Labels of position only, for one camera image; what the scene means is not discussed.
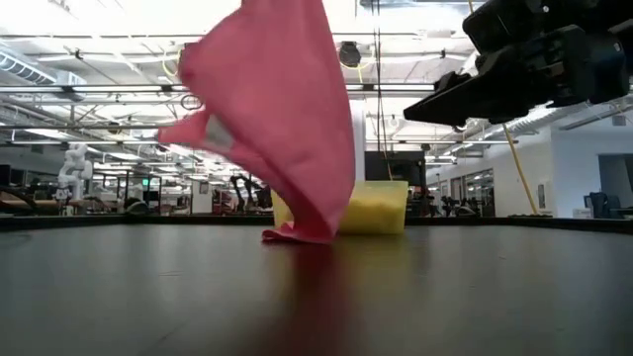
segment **pipe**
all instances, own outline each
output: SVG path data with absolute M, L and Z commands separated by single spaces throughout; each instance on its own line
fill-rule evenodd
M 590 117 L 586 118 L 586 119 L 581 119 L 581 120 L 577 120 L 572 124 L 569 125 L 565 125 L 563 127 L 560 127 L 559 130 L 560 131 L 571 131 L 573 129 L 577 129 L 577 128 L 581 128 L 583 126 L 589 125 L 589 124 L 593 124 L 596 123 L 598 121 L 604 120 L 604 119 L 608 119 L 614 115 L 617 114 L 624 114 L 626 112 L 629 112 L 633 110 L 633 105 L 631 106 L 627 106 L 624 109 L 619 109 L 619 108 L 615 108 L 615 109 L 611 109 L 605 113 L 601 113 L 601 114 L 593 114 Z
M 132 126 L 90 126 L 90 125 L 7 125 L 0 126 L 0 131 L 11 130 L 33 130 L 33 129 L 47 129 L 47 130 L 154 130 L 161 128 L 171 128 L 170 125 L 132 125 Z
M 53 120 L 57 120 L 57 121 L 60 121 L 60 122 L 73 124 L 73 122 L 70 121 L 70 119 L 67 119 L 67 118 L 64 118 L 64 117 L 52 114 L 52 113 L 50 113 L 48 111 L 44 111 L 42 109 L 38 109 L 38 108 L 34 108 L 34 107 L 31 107 L 31 106 L 28 106 L 28 105 L 26 105 L 25 102 L 21 102 L 19 100 L 15 100 L 15 99 L 9 98 L 9 97 L 7 97 L 5 95 L 0 95 L 0 102 L 6 103 L 6 104 L 11 104 L 11 105 L 17 107 L 19 109 L 19 111 L 21 111 L 23 113 L 26 113 L 28 115 L 31 115 L 33 117 L 36 117 L 38 119 L 41 119 L 41 120 L 48 121 L 50 119 L 53 119 Z
M 359 36 L 359 37 L 374 37 L 374 33 L 332 33 L 334 36 Z M 199 40 L 205 34 L 180 34 L 180 35 L 99 35 L 102 40 L 136 40 L 136 39 L 192 39 L 194 41 Z M 389 37 L 419 37 L 417 33 L 380 33 L 381 36 Z M 0 40 L 20 40 L 20 41 L 37 41 L 41 39 L 55 39 L 55 40 L 91 40 L 91 36 L 87 35 L 3 35 L 0 36 Z

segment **yellow pole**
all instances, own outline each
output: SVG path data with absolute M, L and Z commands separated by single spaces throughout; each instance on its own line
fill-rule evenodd
M 536 205 L 534 204 L 534 199 L 532 198 L 532 193 L 530 193 L 529 185 L 527 184 L 527 180 L 525 180 L 525 176 L 523 175 L 523 169 L 521 168 L 521 162 L 518 160 L 518 155 L 516 154 L 516 148 L 514 148 L 514 140 L 510 135 L 510 131 L 507 129 L 507 126 L 503 124 L 503 130 L 505 131 L 505 138 L 507 138 L 507 143 L 510 145 L 510 150 L 512 151 L 512 157 L 514 157 L 514 164 L 516 164 L 516 170 L 518 171 L 518 176 L 521 178 L 521 182 L 523 183 L 523 188 L 525 188 L 525 194 L 527 195 L 527 199 L 530 201 L 530 207 L 532 208 L 532 214 L 538 214 L 536 210 Z

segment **white robot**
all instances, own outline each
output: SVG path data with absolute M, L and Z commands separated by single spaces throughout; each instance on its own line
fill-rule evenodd
M 83 181 L 92 178 L 92 162 L 87 161 L 88 146 L 74 143 L 64 154 L 64 163 L 57 176 L 58 188 L 55 199 L 67 201 L 83 198 Z

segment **ceiling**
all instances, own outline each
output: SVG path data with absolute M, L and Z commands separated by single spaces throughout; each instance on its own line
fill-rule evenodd
M 177 59 L 183 44 L 195 42 L 242 0 L 20 0 L 3 2 L 0 50 L 20 55 L 46 73 L 68 71 L 90 85 L 133 85 L 178 83 Z M 323 0 L 333 39 L 357 42 L 362 53 L 360 69 L 341 65 L 347 84 L 377 83 L 374 31 L 380 28 L 381 83 L 433 83 L 451 70 L 473 71 L 474 48 L 461 29 L 470 13 L 468 1 L 381 0 L 380 16 L 372 14 L 371 0 Z M 475 8 L 483 2 L 474 2 Z M 0 72 L 0 84 L 33 85 Z M 472 120 L 464 133 L 451 128 L 405 122 L 402 111 L 420 99 L 420 94 L 383 99 L 384 114 L 390 118 L 388 134 L 393 138 L 463 139 L 491 130 L 486 121 Z M 90 94 L 75 103 L 51 95 L 10 95 L 3 104 L 0 123 L 19 122 L 12 105 L 38 110 L 28 114 L 29 125 L 60 124 L 79 120 L 82 125 L 165 125 L 189 113 L 179 94 L 149 93 L 119 96 Z M 376 139 L 378 102 L 365 102 L 367 139 Z M 108 105 L 97 105 L 109 102 Z M 21 133 L 21 138 L 51 138 Z M 147 139 L 152 131 L 111 134 L 82 130 L 73 137 L 104 140 Z M 447 145 L 437 145 L 440 152 Z M 99 151 L 109 152 L 112 149 Z M 155 149 L 140 144 L 120 149 L 145 158 Z M 410 149 L 419 149 L 412 145 Z M 218 157 L 198 152 L 210 161 Z

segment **ceiling fixture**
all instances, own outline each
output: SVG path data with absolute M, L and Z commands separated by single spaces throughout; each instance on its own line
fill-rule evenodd
M 61 144 L 59 141 L 53 140 L 32 140 L 32 141 L 7 141 L 12 144 Z
M 358 64 L 360 64 L 361 55 L 356 42 L 344 41 L 338 51 L 338 59 L 345 66 L 357 68 Z

